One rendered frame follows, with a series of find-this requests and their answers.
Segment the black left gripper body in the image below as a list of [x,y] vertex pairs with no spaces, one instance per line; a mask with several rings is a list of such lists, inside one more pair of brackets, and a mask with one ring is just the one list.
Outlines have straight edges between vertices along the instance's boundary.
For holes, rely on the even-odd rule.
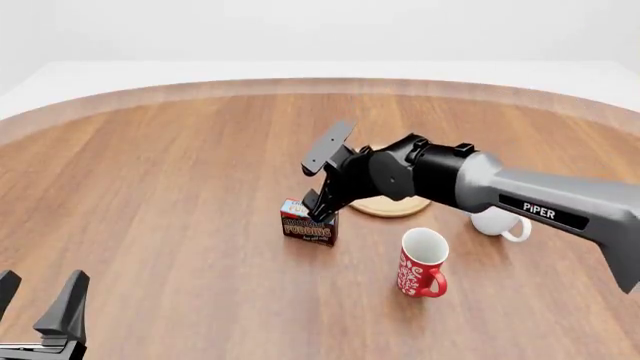
[[83,360],[86,335],[42,335],[40,343],[0,344],[0,360]]

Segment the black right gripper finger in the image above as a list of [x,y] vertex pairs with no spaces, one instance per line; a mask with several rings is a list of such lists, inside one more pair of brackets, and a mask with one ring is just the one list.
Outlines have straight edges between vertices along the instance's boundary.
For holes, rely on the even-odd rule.
[[335,199],[322,200],[322,208],[320,212],[308,212],[309,217],[316,223],[327,223],[335,218],[340,211],[340,203]]
[[314,189],[310,189],[301,200],[301,203],[308,212],[320,212],[322,208],[321,194]]

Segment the red mug white pattern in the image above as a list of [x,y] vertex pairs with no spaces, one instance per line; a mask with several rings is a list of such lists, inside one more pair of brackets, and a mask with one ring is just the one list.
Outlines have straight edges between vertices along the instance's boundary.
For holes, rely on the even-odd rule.
[[441,266],[449,256],[446,239],[434,230],[416,227],[401,239],[396,284],[406,296],[438,298],[448,288]]

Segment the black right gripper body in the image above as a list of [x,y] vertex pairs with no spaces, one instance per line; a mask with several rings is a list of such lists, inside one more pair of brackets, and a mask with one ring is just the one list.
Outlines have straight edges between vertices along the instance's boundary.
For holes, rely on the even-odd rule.
[[319,203],[322,211],[339,211],[355,200],[373,197],[370,158],[371,149],[368,147],[360,153],[348,146],[340,146],[324,167],[326,178]]

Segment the round tan wooden plate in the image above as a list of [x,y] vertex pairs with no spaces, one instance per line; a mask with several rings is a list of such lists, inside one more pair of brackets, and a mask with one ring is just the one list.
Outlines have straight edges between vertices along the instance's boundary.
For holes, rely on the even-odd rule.
[[425,210],[431,201],[421,197],[406,197],[403,200],[391,200],[378,196],[355,200],[349,206],[365,215],[378,218],[405,218]]

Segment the chocolate pudding box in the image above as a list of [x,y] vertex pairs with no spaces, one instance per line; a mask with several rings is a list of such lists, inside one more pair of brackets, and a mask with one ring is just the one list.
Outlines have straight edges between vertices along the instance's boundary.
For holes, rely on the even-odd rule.
[[299,200],[287,198],[280,208],[284,236],[332,248],[338,239],[339,215],[328,223],[316,223]]

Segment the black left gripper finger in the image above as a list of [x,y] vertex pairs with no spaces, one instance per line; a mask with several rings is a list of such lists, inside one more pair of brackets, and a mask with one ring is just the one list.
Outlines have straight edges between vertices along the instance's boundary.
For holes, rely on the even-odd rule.
[[22,278],[10,269],[0,272],[0,319],[20,287]]
[[57,299],[33,326],[44,342],[86,341],[85,305],[90,277],[72,272]]

